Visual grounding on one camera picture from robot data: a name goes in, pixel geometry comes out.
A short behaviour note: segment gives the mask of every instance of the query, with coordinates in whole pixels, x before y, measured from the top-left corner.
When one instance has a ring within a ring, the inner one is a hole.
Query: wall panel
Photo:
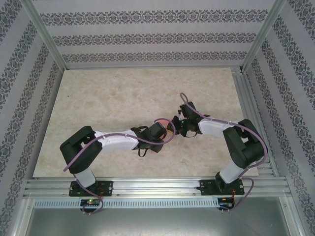
[[[62,77],[17,0],[0,3],[0,236],[32,177]]]
[[[315,5],[288,0],[247,76],[307,235],[315,235]]]
[[[36,0],[67,66],[241,65],[273,0]]]

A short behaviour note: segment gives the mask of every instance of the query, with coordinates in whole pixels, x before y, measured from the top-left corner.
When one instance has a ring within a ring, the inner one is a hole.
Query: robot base
[[[87,187],[88,190],[101,197],[111,197],[113,192],[113,181],[97,181]],[[89,197],[91,194],[84,191],[76,181],[72,181],[69,190],[70,197]]]
[[[234,195],[244,195],[244,187],[241,179],[237,179],[234,182],[227,184],[223,190],[220,190],[216,185],[215,179],[202,179],[199,181],[200,190],[202,196],[223,196],[232,195],[234,190]]]

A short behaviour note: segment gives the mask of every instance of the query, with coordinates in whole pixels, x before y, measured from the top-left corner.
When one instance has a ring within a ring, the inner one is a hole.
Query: aluminum frame
[[[245,118],[253,121],[259,133],[266,140],[262,122],[258,116],[257,107],[247,78],[239,68],[231,69],[235,87],[240,99],[242,112]],[[269,155],[265,163],[259,166],[259,176],[252,177],[254,188],[249,197],[279,197],[289,232],[292,236],[304,236],[305,232],[298,216],[286,177],[280,177],[273,156]],[[199,187],[201,179],[214,179],[214,177],[181,177],[181,178],[104,178],[98,180],[113,181],[112,197],[104,200],[132,200],[147,201],[148,199],[215,199],[226,196],[201,196]],[[12,235],[23,236],[27,232],[34,202],[40,199],[67,201],[69,199],[88,199],[89,197],[70,197],[69,187],[74,178],[34,178],[29,179],[23,194],[22,204],[19,208]],[[251,182],[243,181],[245,192]]]

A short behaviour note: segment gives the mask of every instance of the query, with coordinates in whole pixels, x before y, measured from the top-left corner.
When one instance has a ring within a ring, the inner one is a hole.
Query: purple cable
[[[126,135],[126,134],[120,134],[120,133],[113,133],[113,134],[102,135],[102,136],[99,136],[99,137],[97,137],[97,138],[91,140],[88,144],[86,144],[86,145],[78,152],[78,154],[76,154],[76,156],[72,159],[72,161],[70,161],[70,163],[64,168],[63,171],[68,170],[68,169],[71,167],[71,165],[72,165],[72,164],[79,158],[79,156],[84,152],[84,150],[86,150],[86,149],[88,148],[88,146],[90,146],[90,145],[91,145],[92,143],[94,143],[95,141],[97,141],[97,140],[99,140],[99,139],[102,139],[102,138],[105,138],[105,137],[110,137],[110,136],[126,136],[126,137],[134,138],[134,139],[137,139],[137,140],[139,140],[139,141],[143,141],[143,142],[145,142],[145,143],[152,144],[152,145],[163,145],[163,144],[166,144],[166,143],[170,142],[170,141],[175,137],[175,130],[176,130],[175,125],[173,124],[173,122],[171,122],[169,119],[166,119],[166,118],[159,118],[159,119],[156,119],[156,120],[154,121],[154,123],[157,122],[157,121],[159,121],[159,120],[166,120],[166,121],[168,121],[168,122],[172,125],[172,127],[173,127],[173,135],[172,135],[172,137],[170,137],[167,141],[161,142],[161,143],[154,143],[154,142],[150,142],[150,141],[147,141],[147,140],[144,140],[144,139],[140,139],[140,138],[138,138],[138,137],[136,137],[136,136],[133,136],[133,135],[129,135],[129,134]],[[93,211],[93,212],[89,212],[89,215],[96,214],[96,213],[100,212],[100,211],[103,209],[103,207],[104,207],[104,201],[103,201],[102,197],[98,196],[97,194],[95,194],[95,193],[91,192],[90,190],[88,190],[87,188],[85,188],[85,187],[80,183],[80,181],[79,181],[77,178],[76,178],[76,181],[77,181],[78,185],[79,185],[84,191],[86,191],[87,193],[91,194],[91,195],[94,196],[94,197],[97,197],[97,198],[99,199],[99,201],[101,202],[101,207],[100,207],[99,209]],[[84,208],[85,208],[86,206],[87,206],[87,205],[84,205],[83,208],[82,208],[83,214],[86,213],[86,212],[84,211]]]
[[[77,181],[78,185],[79,185],[84,191],[86,191],[87,193],[91,194],[91,195],[94,196],[94,197],[97,197],[97,199],[99,199],[99,201],[100,201],[101,204],[102,204],[99,209],[96,209],[96,210],[93,211],[93,212],[85,212],[85,211],[84,211],[84,208],[85,208],[86,206],[88,206],[88,205],[84,205],[83,208],[82,208],[83,214],[88,213],[89,215],[93,215],[93,214],[96,214],[96,213],[98,213],[99,211],[101,211],[101,210],[103,209],[103,207],[104,207],[104,201],[103,201],[103,199],[102,199],[100,196],[98,196],[97,194],[95,194],[95,193],[91,192],[90,190],[88,190],[87,188],[85,188],[85,187],[80,183],[80,181],[79,181],[76,177],[75,177],[75,180]]]
[[[240,127],[248,132],[250,132],[251,134],[253,134],[259,141],[260,143],[262,144],[262,147],[264,149],[264,157],[262,158],[262,160],[257,163],[257,164],[254,164],[252,166],[249,166],[247,167],[243,172],[240,173],[239,177],[242,177],[243,174],[246,173],[247,170],[249,170],[250,168],[252,167],[256,167],[256,166],[259,166],[261,165],[262,163],[264,163],[264,161],[266,160],[267,158],[267,146],[265,144],[265,142],[263,141],[263,139],[258,135],[256,134],[254,131],[252,131],[251,129],[248,129],[247,127],[244,127],[242,125],[239,125],[239,124],[236,124],[236,123],[233,123],[233,122],[227,122],[225,120],[220,120],[220,119],[214,119],[214,118],[209,118],[209,117],[206,117],[204,116],[203,114],[201,114],[200,112],[198,112],[196,109],[194,109],[191,105],[188,104],[188,98],[186,96],[186,94],[184,94],[183,92],[180,93],[180,96],[181,96],[181,99],[183,100],[183,102],[190,108],[192,109],[195,113],[197,113],[198,115],[200,115],[201,117],[205,118],[205,119],[208,119],[208,120],[211,120],[211,121],[215,121],[215,122],[219,122],[219,123],[222,123],[222,124],[231,124],[231,125],[234,125],[234,126],[237,126],[237,127]],[[234,207],[232,208],[231,210],[229,211],[233,211],[234,209],[238,208],[240,206],[240,204],[242,204],[244,202],[244,200],[247,198],[247,196],[251,193],[252,191],[252,188],[254,187],[254,180],[252,178],[248,178],[248,177],[242,177],[241,179],[247,179],[247,180],[251,180],[252,181],[252,185],[249,189],[249,191],[246,193],[246,195],[241,199],[241,201]]]
[[[256,166],[259,166],[261,165],[262,163],[265,162],[265,160],[267,159],[267,146],[265,144],[265,142],[263,141],[263,139],[258,135],[256,134],[254,131],[252,131],[251,129],[248,129],[247,127],[245,126],[242,126],[240,124],[237,124],[237,123],[233,123],[233,122],[228,122],[228,121],[225,121],[225,120],[221,120],[221,119],[214,119],[214,118],[209,118],[209,117],[206,117],[204,116],[203,114],[201,114],[200,112],[198,112],[196,109],[194,109],[191,105],[188,104],[188,98],[186,96],[186,94],[184,94],[183,92],[180,93],[180,96],[181,96],[181,99],[183,100],[183,102],[190,108],[192,109],[195,113],[197,113],[198,115],[200,115],[201,117],[205,118],[205,119],[208,119],[210,121],[215,121],[215,122],[218,122],[218,123],[222,123],[222,124],[231,124],[231,125],[234,125],[236,127],[239,127],[239,128],[242,128],[248,132],[250,132],[251,134],[253,134],[258,140],[259,142],[261,143],[263,149],[264,149],[264,157],[262,158],[262,160],[252,166],[249,166],[247,167],[246,169],[243,170],[243,172],[240,173],[239,177],[241,177],[243,174],[245,174],[250,168],[253,168],[253,167],[256,167]]]
[[[79,152],[78,154],[76,154],[76,156],[69,162],[69,164],[64,168],[63,171],[66,171],[68,170],[72,165],[73,163],[79,158],[79,156],[92,144],[94,143],[95,141],[99,140],[99,139],[102,139],[102,138],[106,138],[106,137],[110,137],[110,136],[125,136],[125,137],[130,137],[130,138],[133,138],[133,139],[137,139],[139,141],[142,141],[144,143],[148,143],[148,144],[152,144],[152,145],[163,145],[163,144],[166,144],[168,142],[170,142],[174,137],[175,137],[175,125],[173,124],[173,122],[171,122],[169,119],[166,119],[166,118],[159,118],[159,119],[156,119],[154,121],[157,122],[159,120],[166,120],[168,121],[172,127],[173,127],[173,135],[172,137],[170,137],[167,141],[165,142],[161,142],[161,143],[154,143],[154,142],[150,142],[150,141],[147,141],[147,140],[144,140],[144,139],[141,139],[141,138],[138,138],[137,136],[133,136],[133,135],[130,135],[130,134],[120,134],[120,133],[112,133],[112,134],[106,134],[106,135],[102,135],[102,136],[99,136],[93,140],[91,140],[88,144],[86,144]]]
[[[241,179],[247,179],[247,180],[250,180],[252,182],[252,185],[250,187],[250,189],[248,190],[248,192],[245,194],[245,196],[240,200],[240,202],[235,206],[233,207],[230,211],[234,211],[236,208],[238,208],[243,202],[244,200],[247,198],[247,196],[249,194],[251,194],[251,191],[252,191],[252,188],[254,188],[254,180],[252,178],[249,178],[249,177],[241,177]]]

